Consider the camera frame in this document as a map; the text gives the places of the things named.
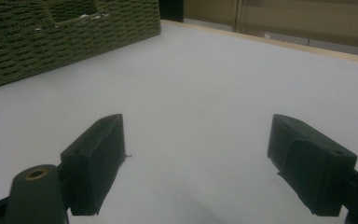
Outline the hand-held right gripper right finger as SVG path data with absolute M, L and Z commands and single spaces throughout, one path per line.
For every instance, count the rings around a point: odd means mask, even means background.
M 312 214 L 339 215 L 342 185 L 357 161 L 354 153 L 299 119 L 275 114 L 268 157 Z

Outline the wooden shelf unit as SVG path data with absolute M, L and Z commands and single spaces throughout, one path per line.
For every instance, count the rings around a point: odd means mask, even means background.
M 358 0 L 184 0 L 187 19 L 358 47 Z

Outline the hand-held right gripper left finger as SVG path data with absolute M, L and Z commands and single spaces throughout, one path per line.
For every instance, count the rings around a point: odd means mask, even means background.
M 74 216 L 99 214 L 125 159 L 121 114 L 98 119 L 61 153 L 64 201 Z

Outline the wooden table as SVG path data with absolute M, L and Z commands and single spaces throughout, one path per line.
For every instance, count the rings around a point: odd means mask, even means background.
M 263 37 L 257 37 L 257 36 L 252 36 L 252 35 L 238 34 L 238 33 L 233 33 L 233 32 L 229 32 L 229 31 L 218 30 L 218 29 L 214 29 L 214 28 L 210 28 L 210 27 L 198 26 L 195 24 L 181 23 L 181 22 L 177 22 L 177 21 L 162 20 L 161 24 L 162 25 L 173 25 L 173 26 L 182 27 L 182 28 L 189 28 L 192 30 L 209 32 L 209 33 L 216 34 L 216 35 L 226 35 L 226 36 L 231 36 L 231 37 L 238 37 L 241 39 L 252 40 L 252 41 L 266 43 L 266 44 L 274 45 L 274 46 L 280 46 L 280 47 L 287 48 L 287 49 L 296 49 L 296 50 L 300 50 L 300 51 L 306 51 L 306 52 L 310 52 L 310 53 L 314 53 L 314 54 L 324 55 L 327 57 L 339 58 L 341 60 L 353 61 L 353 62 L 358 63 L 358 55 L 349 54 L 349 53 L 345 53 L 345 52 L 339 52 L 339 51 L 333 51 L 330 49 L 318 49 L 315 47 L 302 46 L 302 45 L 293 44 L 293 43 L 289 43 L 289 42 L 282 42 L 282 41 L 278 41 L 278 40 L 266 39 Z

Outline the white label in basket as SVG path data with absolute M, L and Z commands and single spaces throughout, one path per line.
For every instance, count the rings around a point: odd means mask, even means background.
M 110 16 L 109 14 L 105 14 L 105 13 L 95 13 L 95 14 L 82 14 L 81 16 L 79 16 L 78 18 L 79 19 L 90 19 L 90 20 L 98 20 L 98 19 L 101 19 L 101 18 L 105 18 L 105 17 L 108 17 Z

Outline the white table cover board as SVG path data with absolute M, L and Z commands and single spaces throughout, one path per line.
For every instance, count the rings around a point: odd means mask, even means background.
M 358 157 L 358 63 L 173 25 L 0 87 L 0 199 L 13 177 L 121 114 L 127 159 L 71 224 L 343 224 L 317 217 L 267 156 L 275 114 Z

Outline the green woven basket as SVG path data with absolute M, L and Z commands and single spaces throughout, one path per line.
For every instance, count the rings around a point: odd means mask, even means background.
M 158 0 L 0 0 L 0 86 L 160 32 Z

